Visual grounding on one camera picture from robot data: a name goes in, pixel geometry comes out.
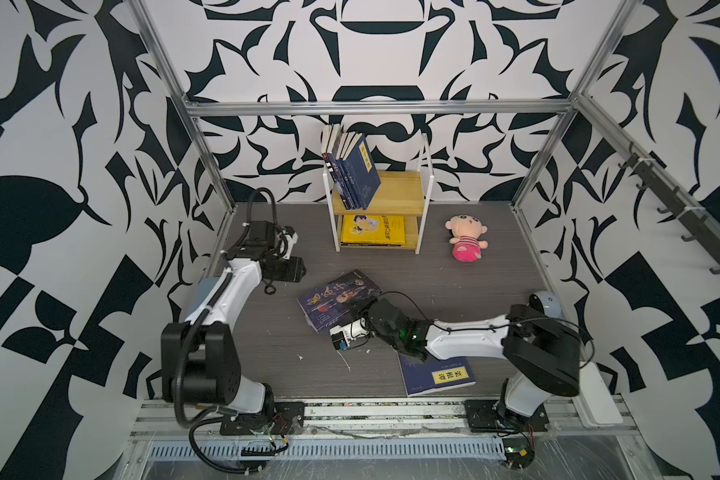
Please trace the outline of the purple book orange calligraphy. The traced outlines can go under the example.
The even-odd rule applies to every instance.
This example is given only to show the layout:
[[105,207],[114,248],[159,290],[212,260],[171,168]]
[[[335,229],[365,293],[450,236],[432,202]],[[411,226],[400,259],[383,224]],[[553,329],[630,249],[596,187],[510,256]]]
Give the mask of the purple book orange calligraphy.
[[341,199],[344,199],[344,189],[341,174],[337,164],[337,149],[341,138],[342,127],[339,124],[326,125],[322,138],[322,155],[329,173],[332,175],[334,186]]

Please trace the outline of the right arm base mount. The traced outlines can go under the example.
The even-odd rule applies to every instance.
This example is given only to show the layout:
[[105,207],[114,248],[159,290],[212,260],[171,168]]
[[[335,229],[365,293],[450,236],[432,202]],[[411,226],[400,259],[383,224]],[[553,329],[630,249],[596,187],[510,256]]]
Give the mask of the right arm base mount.
[[466,400],[465,418],[473,433],[519,434],[546,432],[548,416],[541,406],[531,417],[516,414],[499,400]]

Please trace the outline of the pink plush doll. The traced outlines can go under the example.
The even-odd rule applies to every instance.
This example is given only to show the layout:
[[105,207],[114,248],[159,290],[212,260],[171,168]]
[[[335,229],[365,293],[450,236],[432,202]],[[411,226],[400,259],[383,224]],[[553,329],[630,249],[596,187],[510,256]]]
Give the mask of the pink plush doll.
[[481,236],[487,232],[487,227],[478,218],[467,214],[455,215],[445,223],[445,228],[452,235],[449,243],[456,260],[471,263],[482,258],[488,242]]

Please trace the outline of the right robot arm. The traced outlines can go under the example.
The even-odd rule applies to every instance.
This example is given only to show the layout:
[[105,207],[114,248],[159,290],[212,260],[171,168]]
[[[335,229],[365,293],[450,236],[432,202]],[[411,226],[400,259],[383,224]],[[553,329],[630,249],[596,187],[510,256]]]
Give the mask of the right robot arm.
[[487,320],[413,319],[385,298],[374,299],[354,324],[398,353],[426,362],[456,357],[503,359],[516,374],[502,387],[497,415],[529,420],[552,396],[580,394],[583,342],[577,326],[531,305],[515,304]]

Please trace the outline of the yellow cartoon book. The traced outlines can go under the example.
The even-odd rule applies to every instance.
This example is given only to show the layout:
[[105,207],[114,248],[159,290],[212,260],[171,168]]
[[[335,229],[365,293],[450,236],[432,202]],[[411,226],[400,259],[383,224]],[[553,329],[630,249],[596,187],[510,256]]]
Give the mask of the yellow cartoon book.
[[345,215],[343,244],[402,246],[406,242],[404,217],[399,215]]

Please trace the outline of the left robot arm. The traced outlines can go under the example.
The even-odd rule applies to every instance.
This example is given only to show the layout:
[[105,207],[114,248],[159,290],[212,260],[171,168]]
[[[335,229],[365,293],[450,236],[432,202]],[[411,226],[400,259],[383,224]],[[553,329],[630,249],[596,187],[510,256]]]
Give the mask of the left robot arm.
[[166,326],[160,338],[162,395],[172,404],[177,424],[186,429],[190,448],[206,466],[226,475],[253,475],[270,459],[285,452],[286,440],[271,443],[255,460],[218,462],[204,453],[196,439],[198,429],[242,420],[253,432],[266,432],[276,412],[269,385],[246,378],[234,343],[238,317],[257,287],[268,295],[276,283],[298,283],[307,269],[293,255],[298,236],[290,226],[256,221],[246,206],[243,231],[221,251],[222,273],[205,299],[184,321]]

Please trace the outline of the wooden white-framed bookshelf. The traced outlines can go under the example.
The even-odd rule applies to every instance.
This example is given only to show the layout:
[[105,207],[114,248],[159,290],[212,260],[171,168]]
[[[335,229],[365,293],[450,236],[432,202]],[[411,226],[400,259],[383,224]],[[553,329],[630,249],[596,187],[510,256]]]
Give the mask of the wooden white-framed bookshelf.
[[[375,155],[370,152],[378,171],[381,185],[366,210],[346,210],[335,189],[332,175],[326,162],[323,167],[323,183],[327,196],[327,206],[333,235],[334,246],[340,250],[343,246],[360,248],[407,249],[419,252],[425,229],[429,203],[434,184],[434,169],[429,151],[427,136],[418,136],[419,154],[414,170],[382,170],[376,165]],[[402,246],[368,246],[343,244],[341,242],[342,222],[345,215],[399,215],[404,217],[406,242]]]

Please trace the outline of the grey hook rail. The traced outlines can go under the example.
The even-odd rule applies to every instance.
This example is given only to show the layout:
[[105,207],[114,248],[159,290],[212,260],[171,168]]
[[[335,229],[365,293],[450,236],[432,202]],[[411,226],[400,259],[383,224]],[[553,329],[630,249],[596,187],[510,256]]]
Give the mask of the grey hook rail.
[[637,176],[638,191],[651,192],[658,199],[661,206],[657,213],[678,221],[687,232],[681,239],[686,243],[698,243],[717,264],[709,269],[710,273],[720,275],[720,223],[658,160],[639,150],[634,141],[628,144],[627,151],[628,157],[619,168],[630,170]]

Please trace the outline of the white round speaker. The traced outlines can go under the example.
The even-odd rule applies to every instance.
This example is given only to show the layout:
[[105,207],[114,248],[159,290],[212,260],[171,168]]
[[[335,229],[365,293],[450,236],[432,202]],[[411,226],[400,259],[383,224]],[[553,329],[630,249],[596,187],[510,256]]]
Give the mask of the white round speaker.
[[538,291],[528,298],[528,306],[550,318],[563,319],[562,306],[557,296],[551,291]]

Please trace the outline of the aluminium frame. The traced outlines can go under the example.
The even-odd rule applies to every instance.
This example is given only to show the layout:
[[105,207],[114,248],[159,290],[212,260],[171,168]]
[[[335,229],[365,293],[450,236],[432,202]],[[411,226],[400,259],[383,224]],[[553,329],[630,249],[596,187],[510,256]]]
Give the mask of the aluminium frame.
[[531,167],[523,180],[520,190],[513,199],[514,205],[522,203],[531,183],[535,182],[541,170],[551,157],[552,150],[560,143],[576,114],[584,115],[596,127],[619,154],[628,157],[628,144],[634,141],[605,110],[589,95],[588,90],[595,83],[607,57],[612,54],[622,39],[627,24],[638,9],[636,1],[622,1],[608,24],[603,38],[599,41],[593,57],[584,70],[584,75],[565,99],[517,99],[517,100],[378,100],[378,101],[315,101],[315,102],[242,102],[203,103],[187,100],[177,74],[173,69],[166,48],[159,38],[157,28],[143,1],[127,4],[138,32],[148,52],[155,60],[158,72],[163,78],[169,96],[173,101],[184,129],[198,149],[200,159],[207,169],[212,185],[221,194],[227,214],[235,212],[231,198],[218,163],[211,152],[196,121],[212,116],[275,116],[275,115],[401,115],[401,114],[468,114],[468,113],[553,113],[559,119],[552,128],[548,139],[539,153],[539,162]]

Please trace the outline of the white box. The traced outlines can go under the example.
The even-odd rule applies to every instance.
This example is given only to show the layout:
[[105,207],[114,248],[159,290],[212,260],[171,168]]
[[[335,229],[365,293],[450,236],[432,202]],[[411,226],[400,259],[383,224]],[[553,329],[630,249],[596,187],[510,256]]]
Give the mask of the white box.
[[589,363],[580,370],[580,393],[573,398],[574,407],[586,428],[621,425],[623,418],[597,366]]

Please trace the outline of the navy book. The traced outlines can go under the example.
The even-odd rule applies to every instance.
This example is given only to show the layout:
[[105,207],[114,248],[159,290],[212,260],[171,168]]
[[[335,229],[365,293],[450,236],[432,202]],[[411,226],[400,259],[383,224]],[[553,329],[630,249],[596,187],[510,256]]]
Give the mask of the navy book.
[[420,361],[399,354],[398,360],[405,392],[408,397],[434,394],[445,390],[472,386],[476,383],[466,357]]
[[366,210],[381,185],[366,136],[351,133],[345,153],[352,184],[360,202],[358,210]]
[[350,133],[343,131],[338,143],[338,150],[336,152],[336,160],[338,170],[341,175],[341,181],[343,185],[343,191],[345,193],[347,210],[358,210],[360,207],[359,199],[355,193],[354,186],[349,174],[348,166],[346,163],[346,146],[349,141]]
[[344,178],[344,174],[339,165],[339,147],[342,138],[342,127],[340,124],[333,124],[331,126],[331,136],[329,140],[329,161],[334,172],[334,182],[338,184],[339,195],[341,196],[342,203],[346,210],[350,210],[352,207],[351,196],[348,191],[348,187]]

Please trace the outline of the light blue case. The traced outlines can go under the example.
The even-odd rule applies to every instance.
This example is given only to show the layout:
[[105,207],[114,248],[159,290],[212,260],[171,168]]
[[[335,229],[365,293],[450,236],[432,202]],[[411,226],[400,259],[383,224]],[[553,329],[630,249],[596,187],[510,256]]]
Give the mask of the light blue case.
[[195,310],[204,304],[206,298],[210,295],[218,280],[218,277],[209,277],[198,282],[195,286],[191,300],[182,314],[183,321],[186,321]]

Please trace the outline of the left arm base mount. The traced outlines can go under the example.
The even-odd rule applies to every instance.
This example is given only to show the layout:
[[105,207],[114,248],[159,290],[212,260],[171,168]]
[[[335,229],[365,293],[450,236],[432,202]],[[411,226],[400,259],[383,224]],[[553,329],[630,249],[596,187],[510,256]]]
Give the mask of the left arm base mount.
[[277,401],[267,404],[264,410],[257,414],[239,414],[235,418],[225,416],[220,434],[222,436],[289,435],[303,427],[305,407],[306,404],[300,401]]

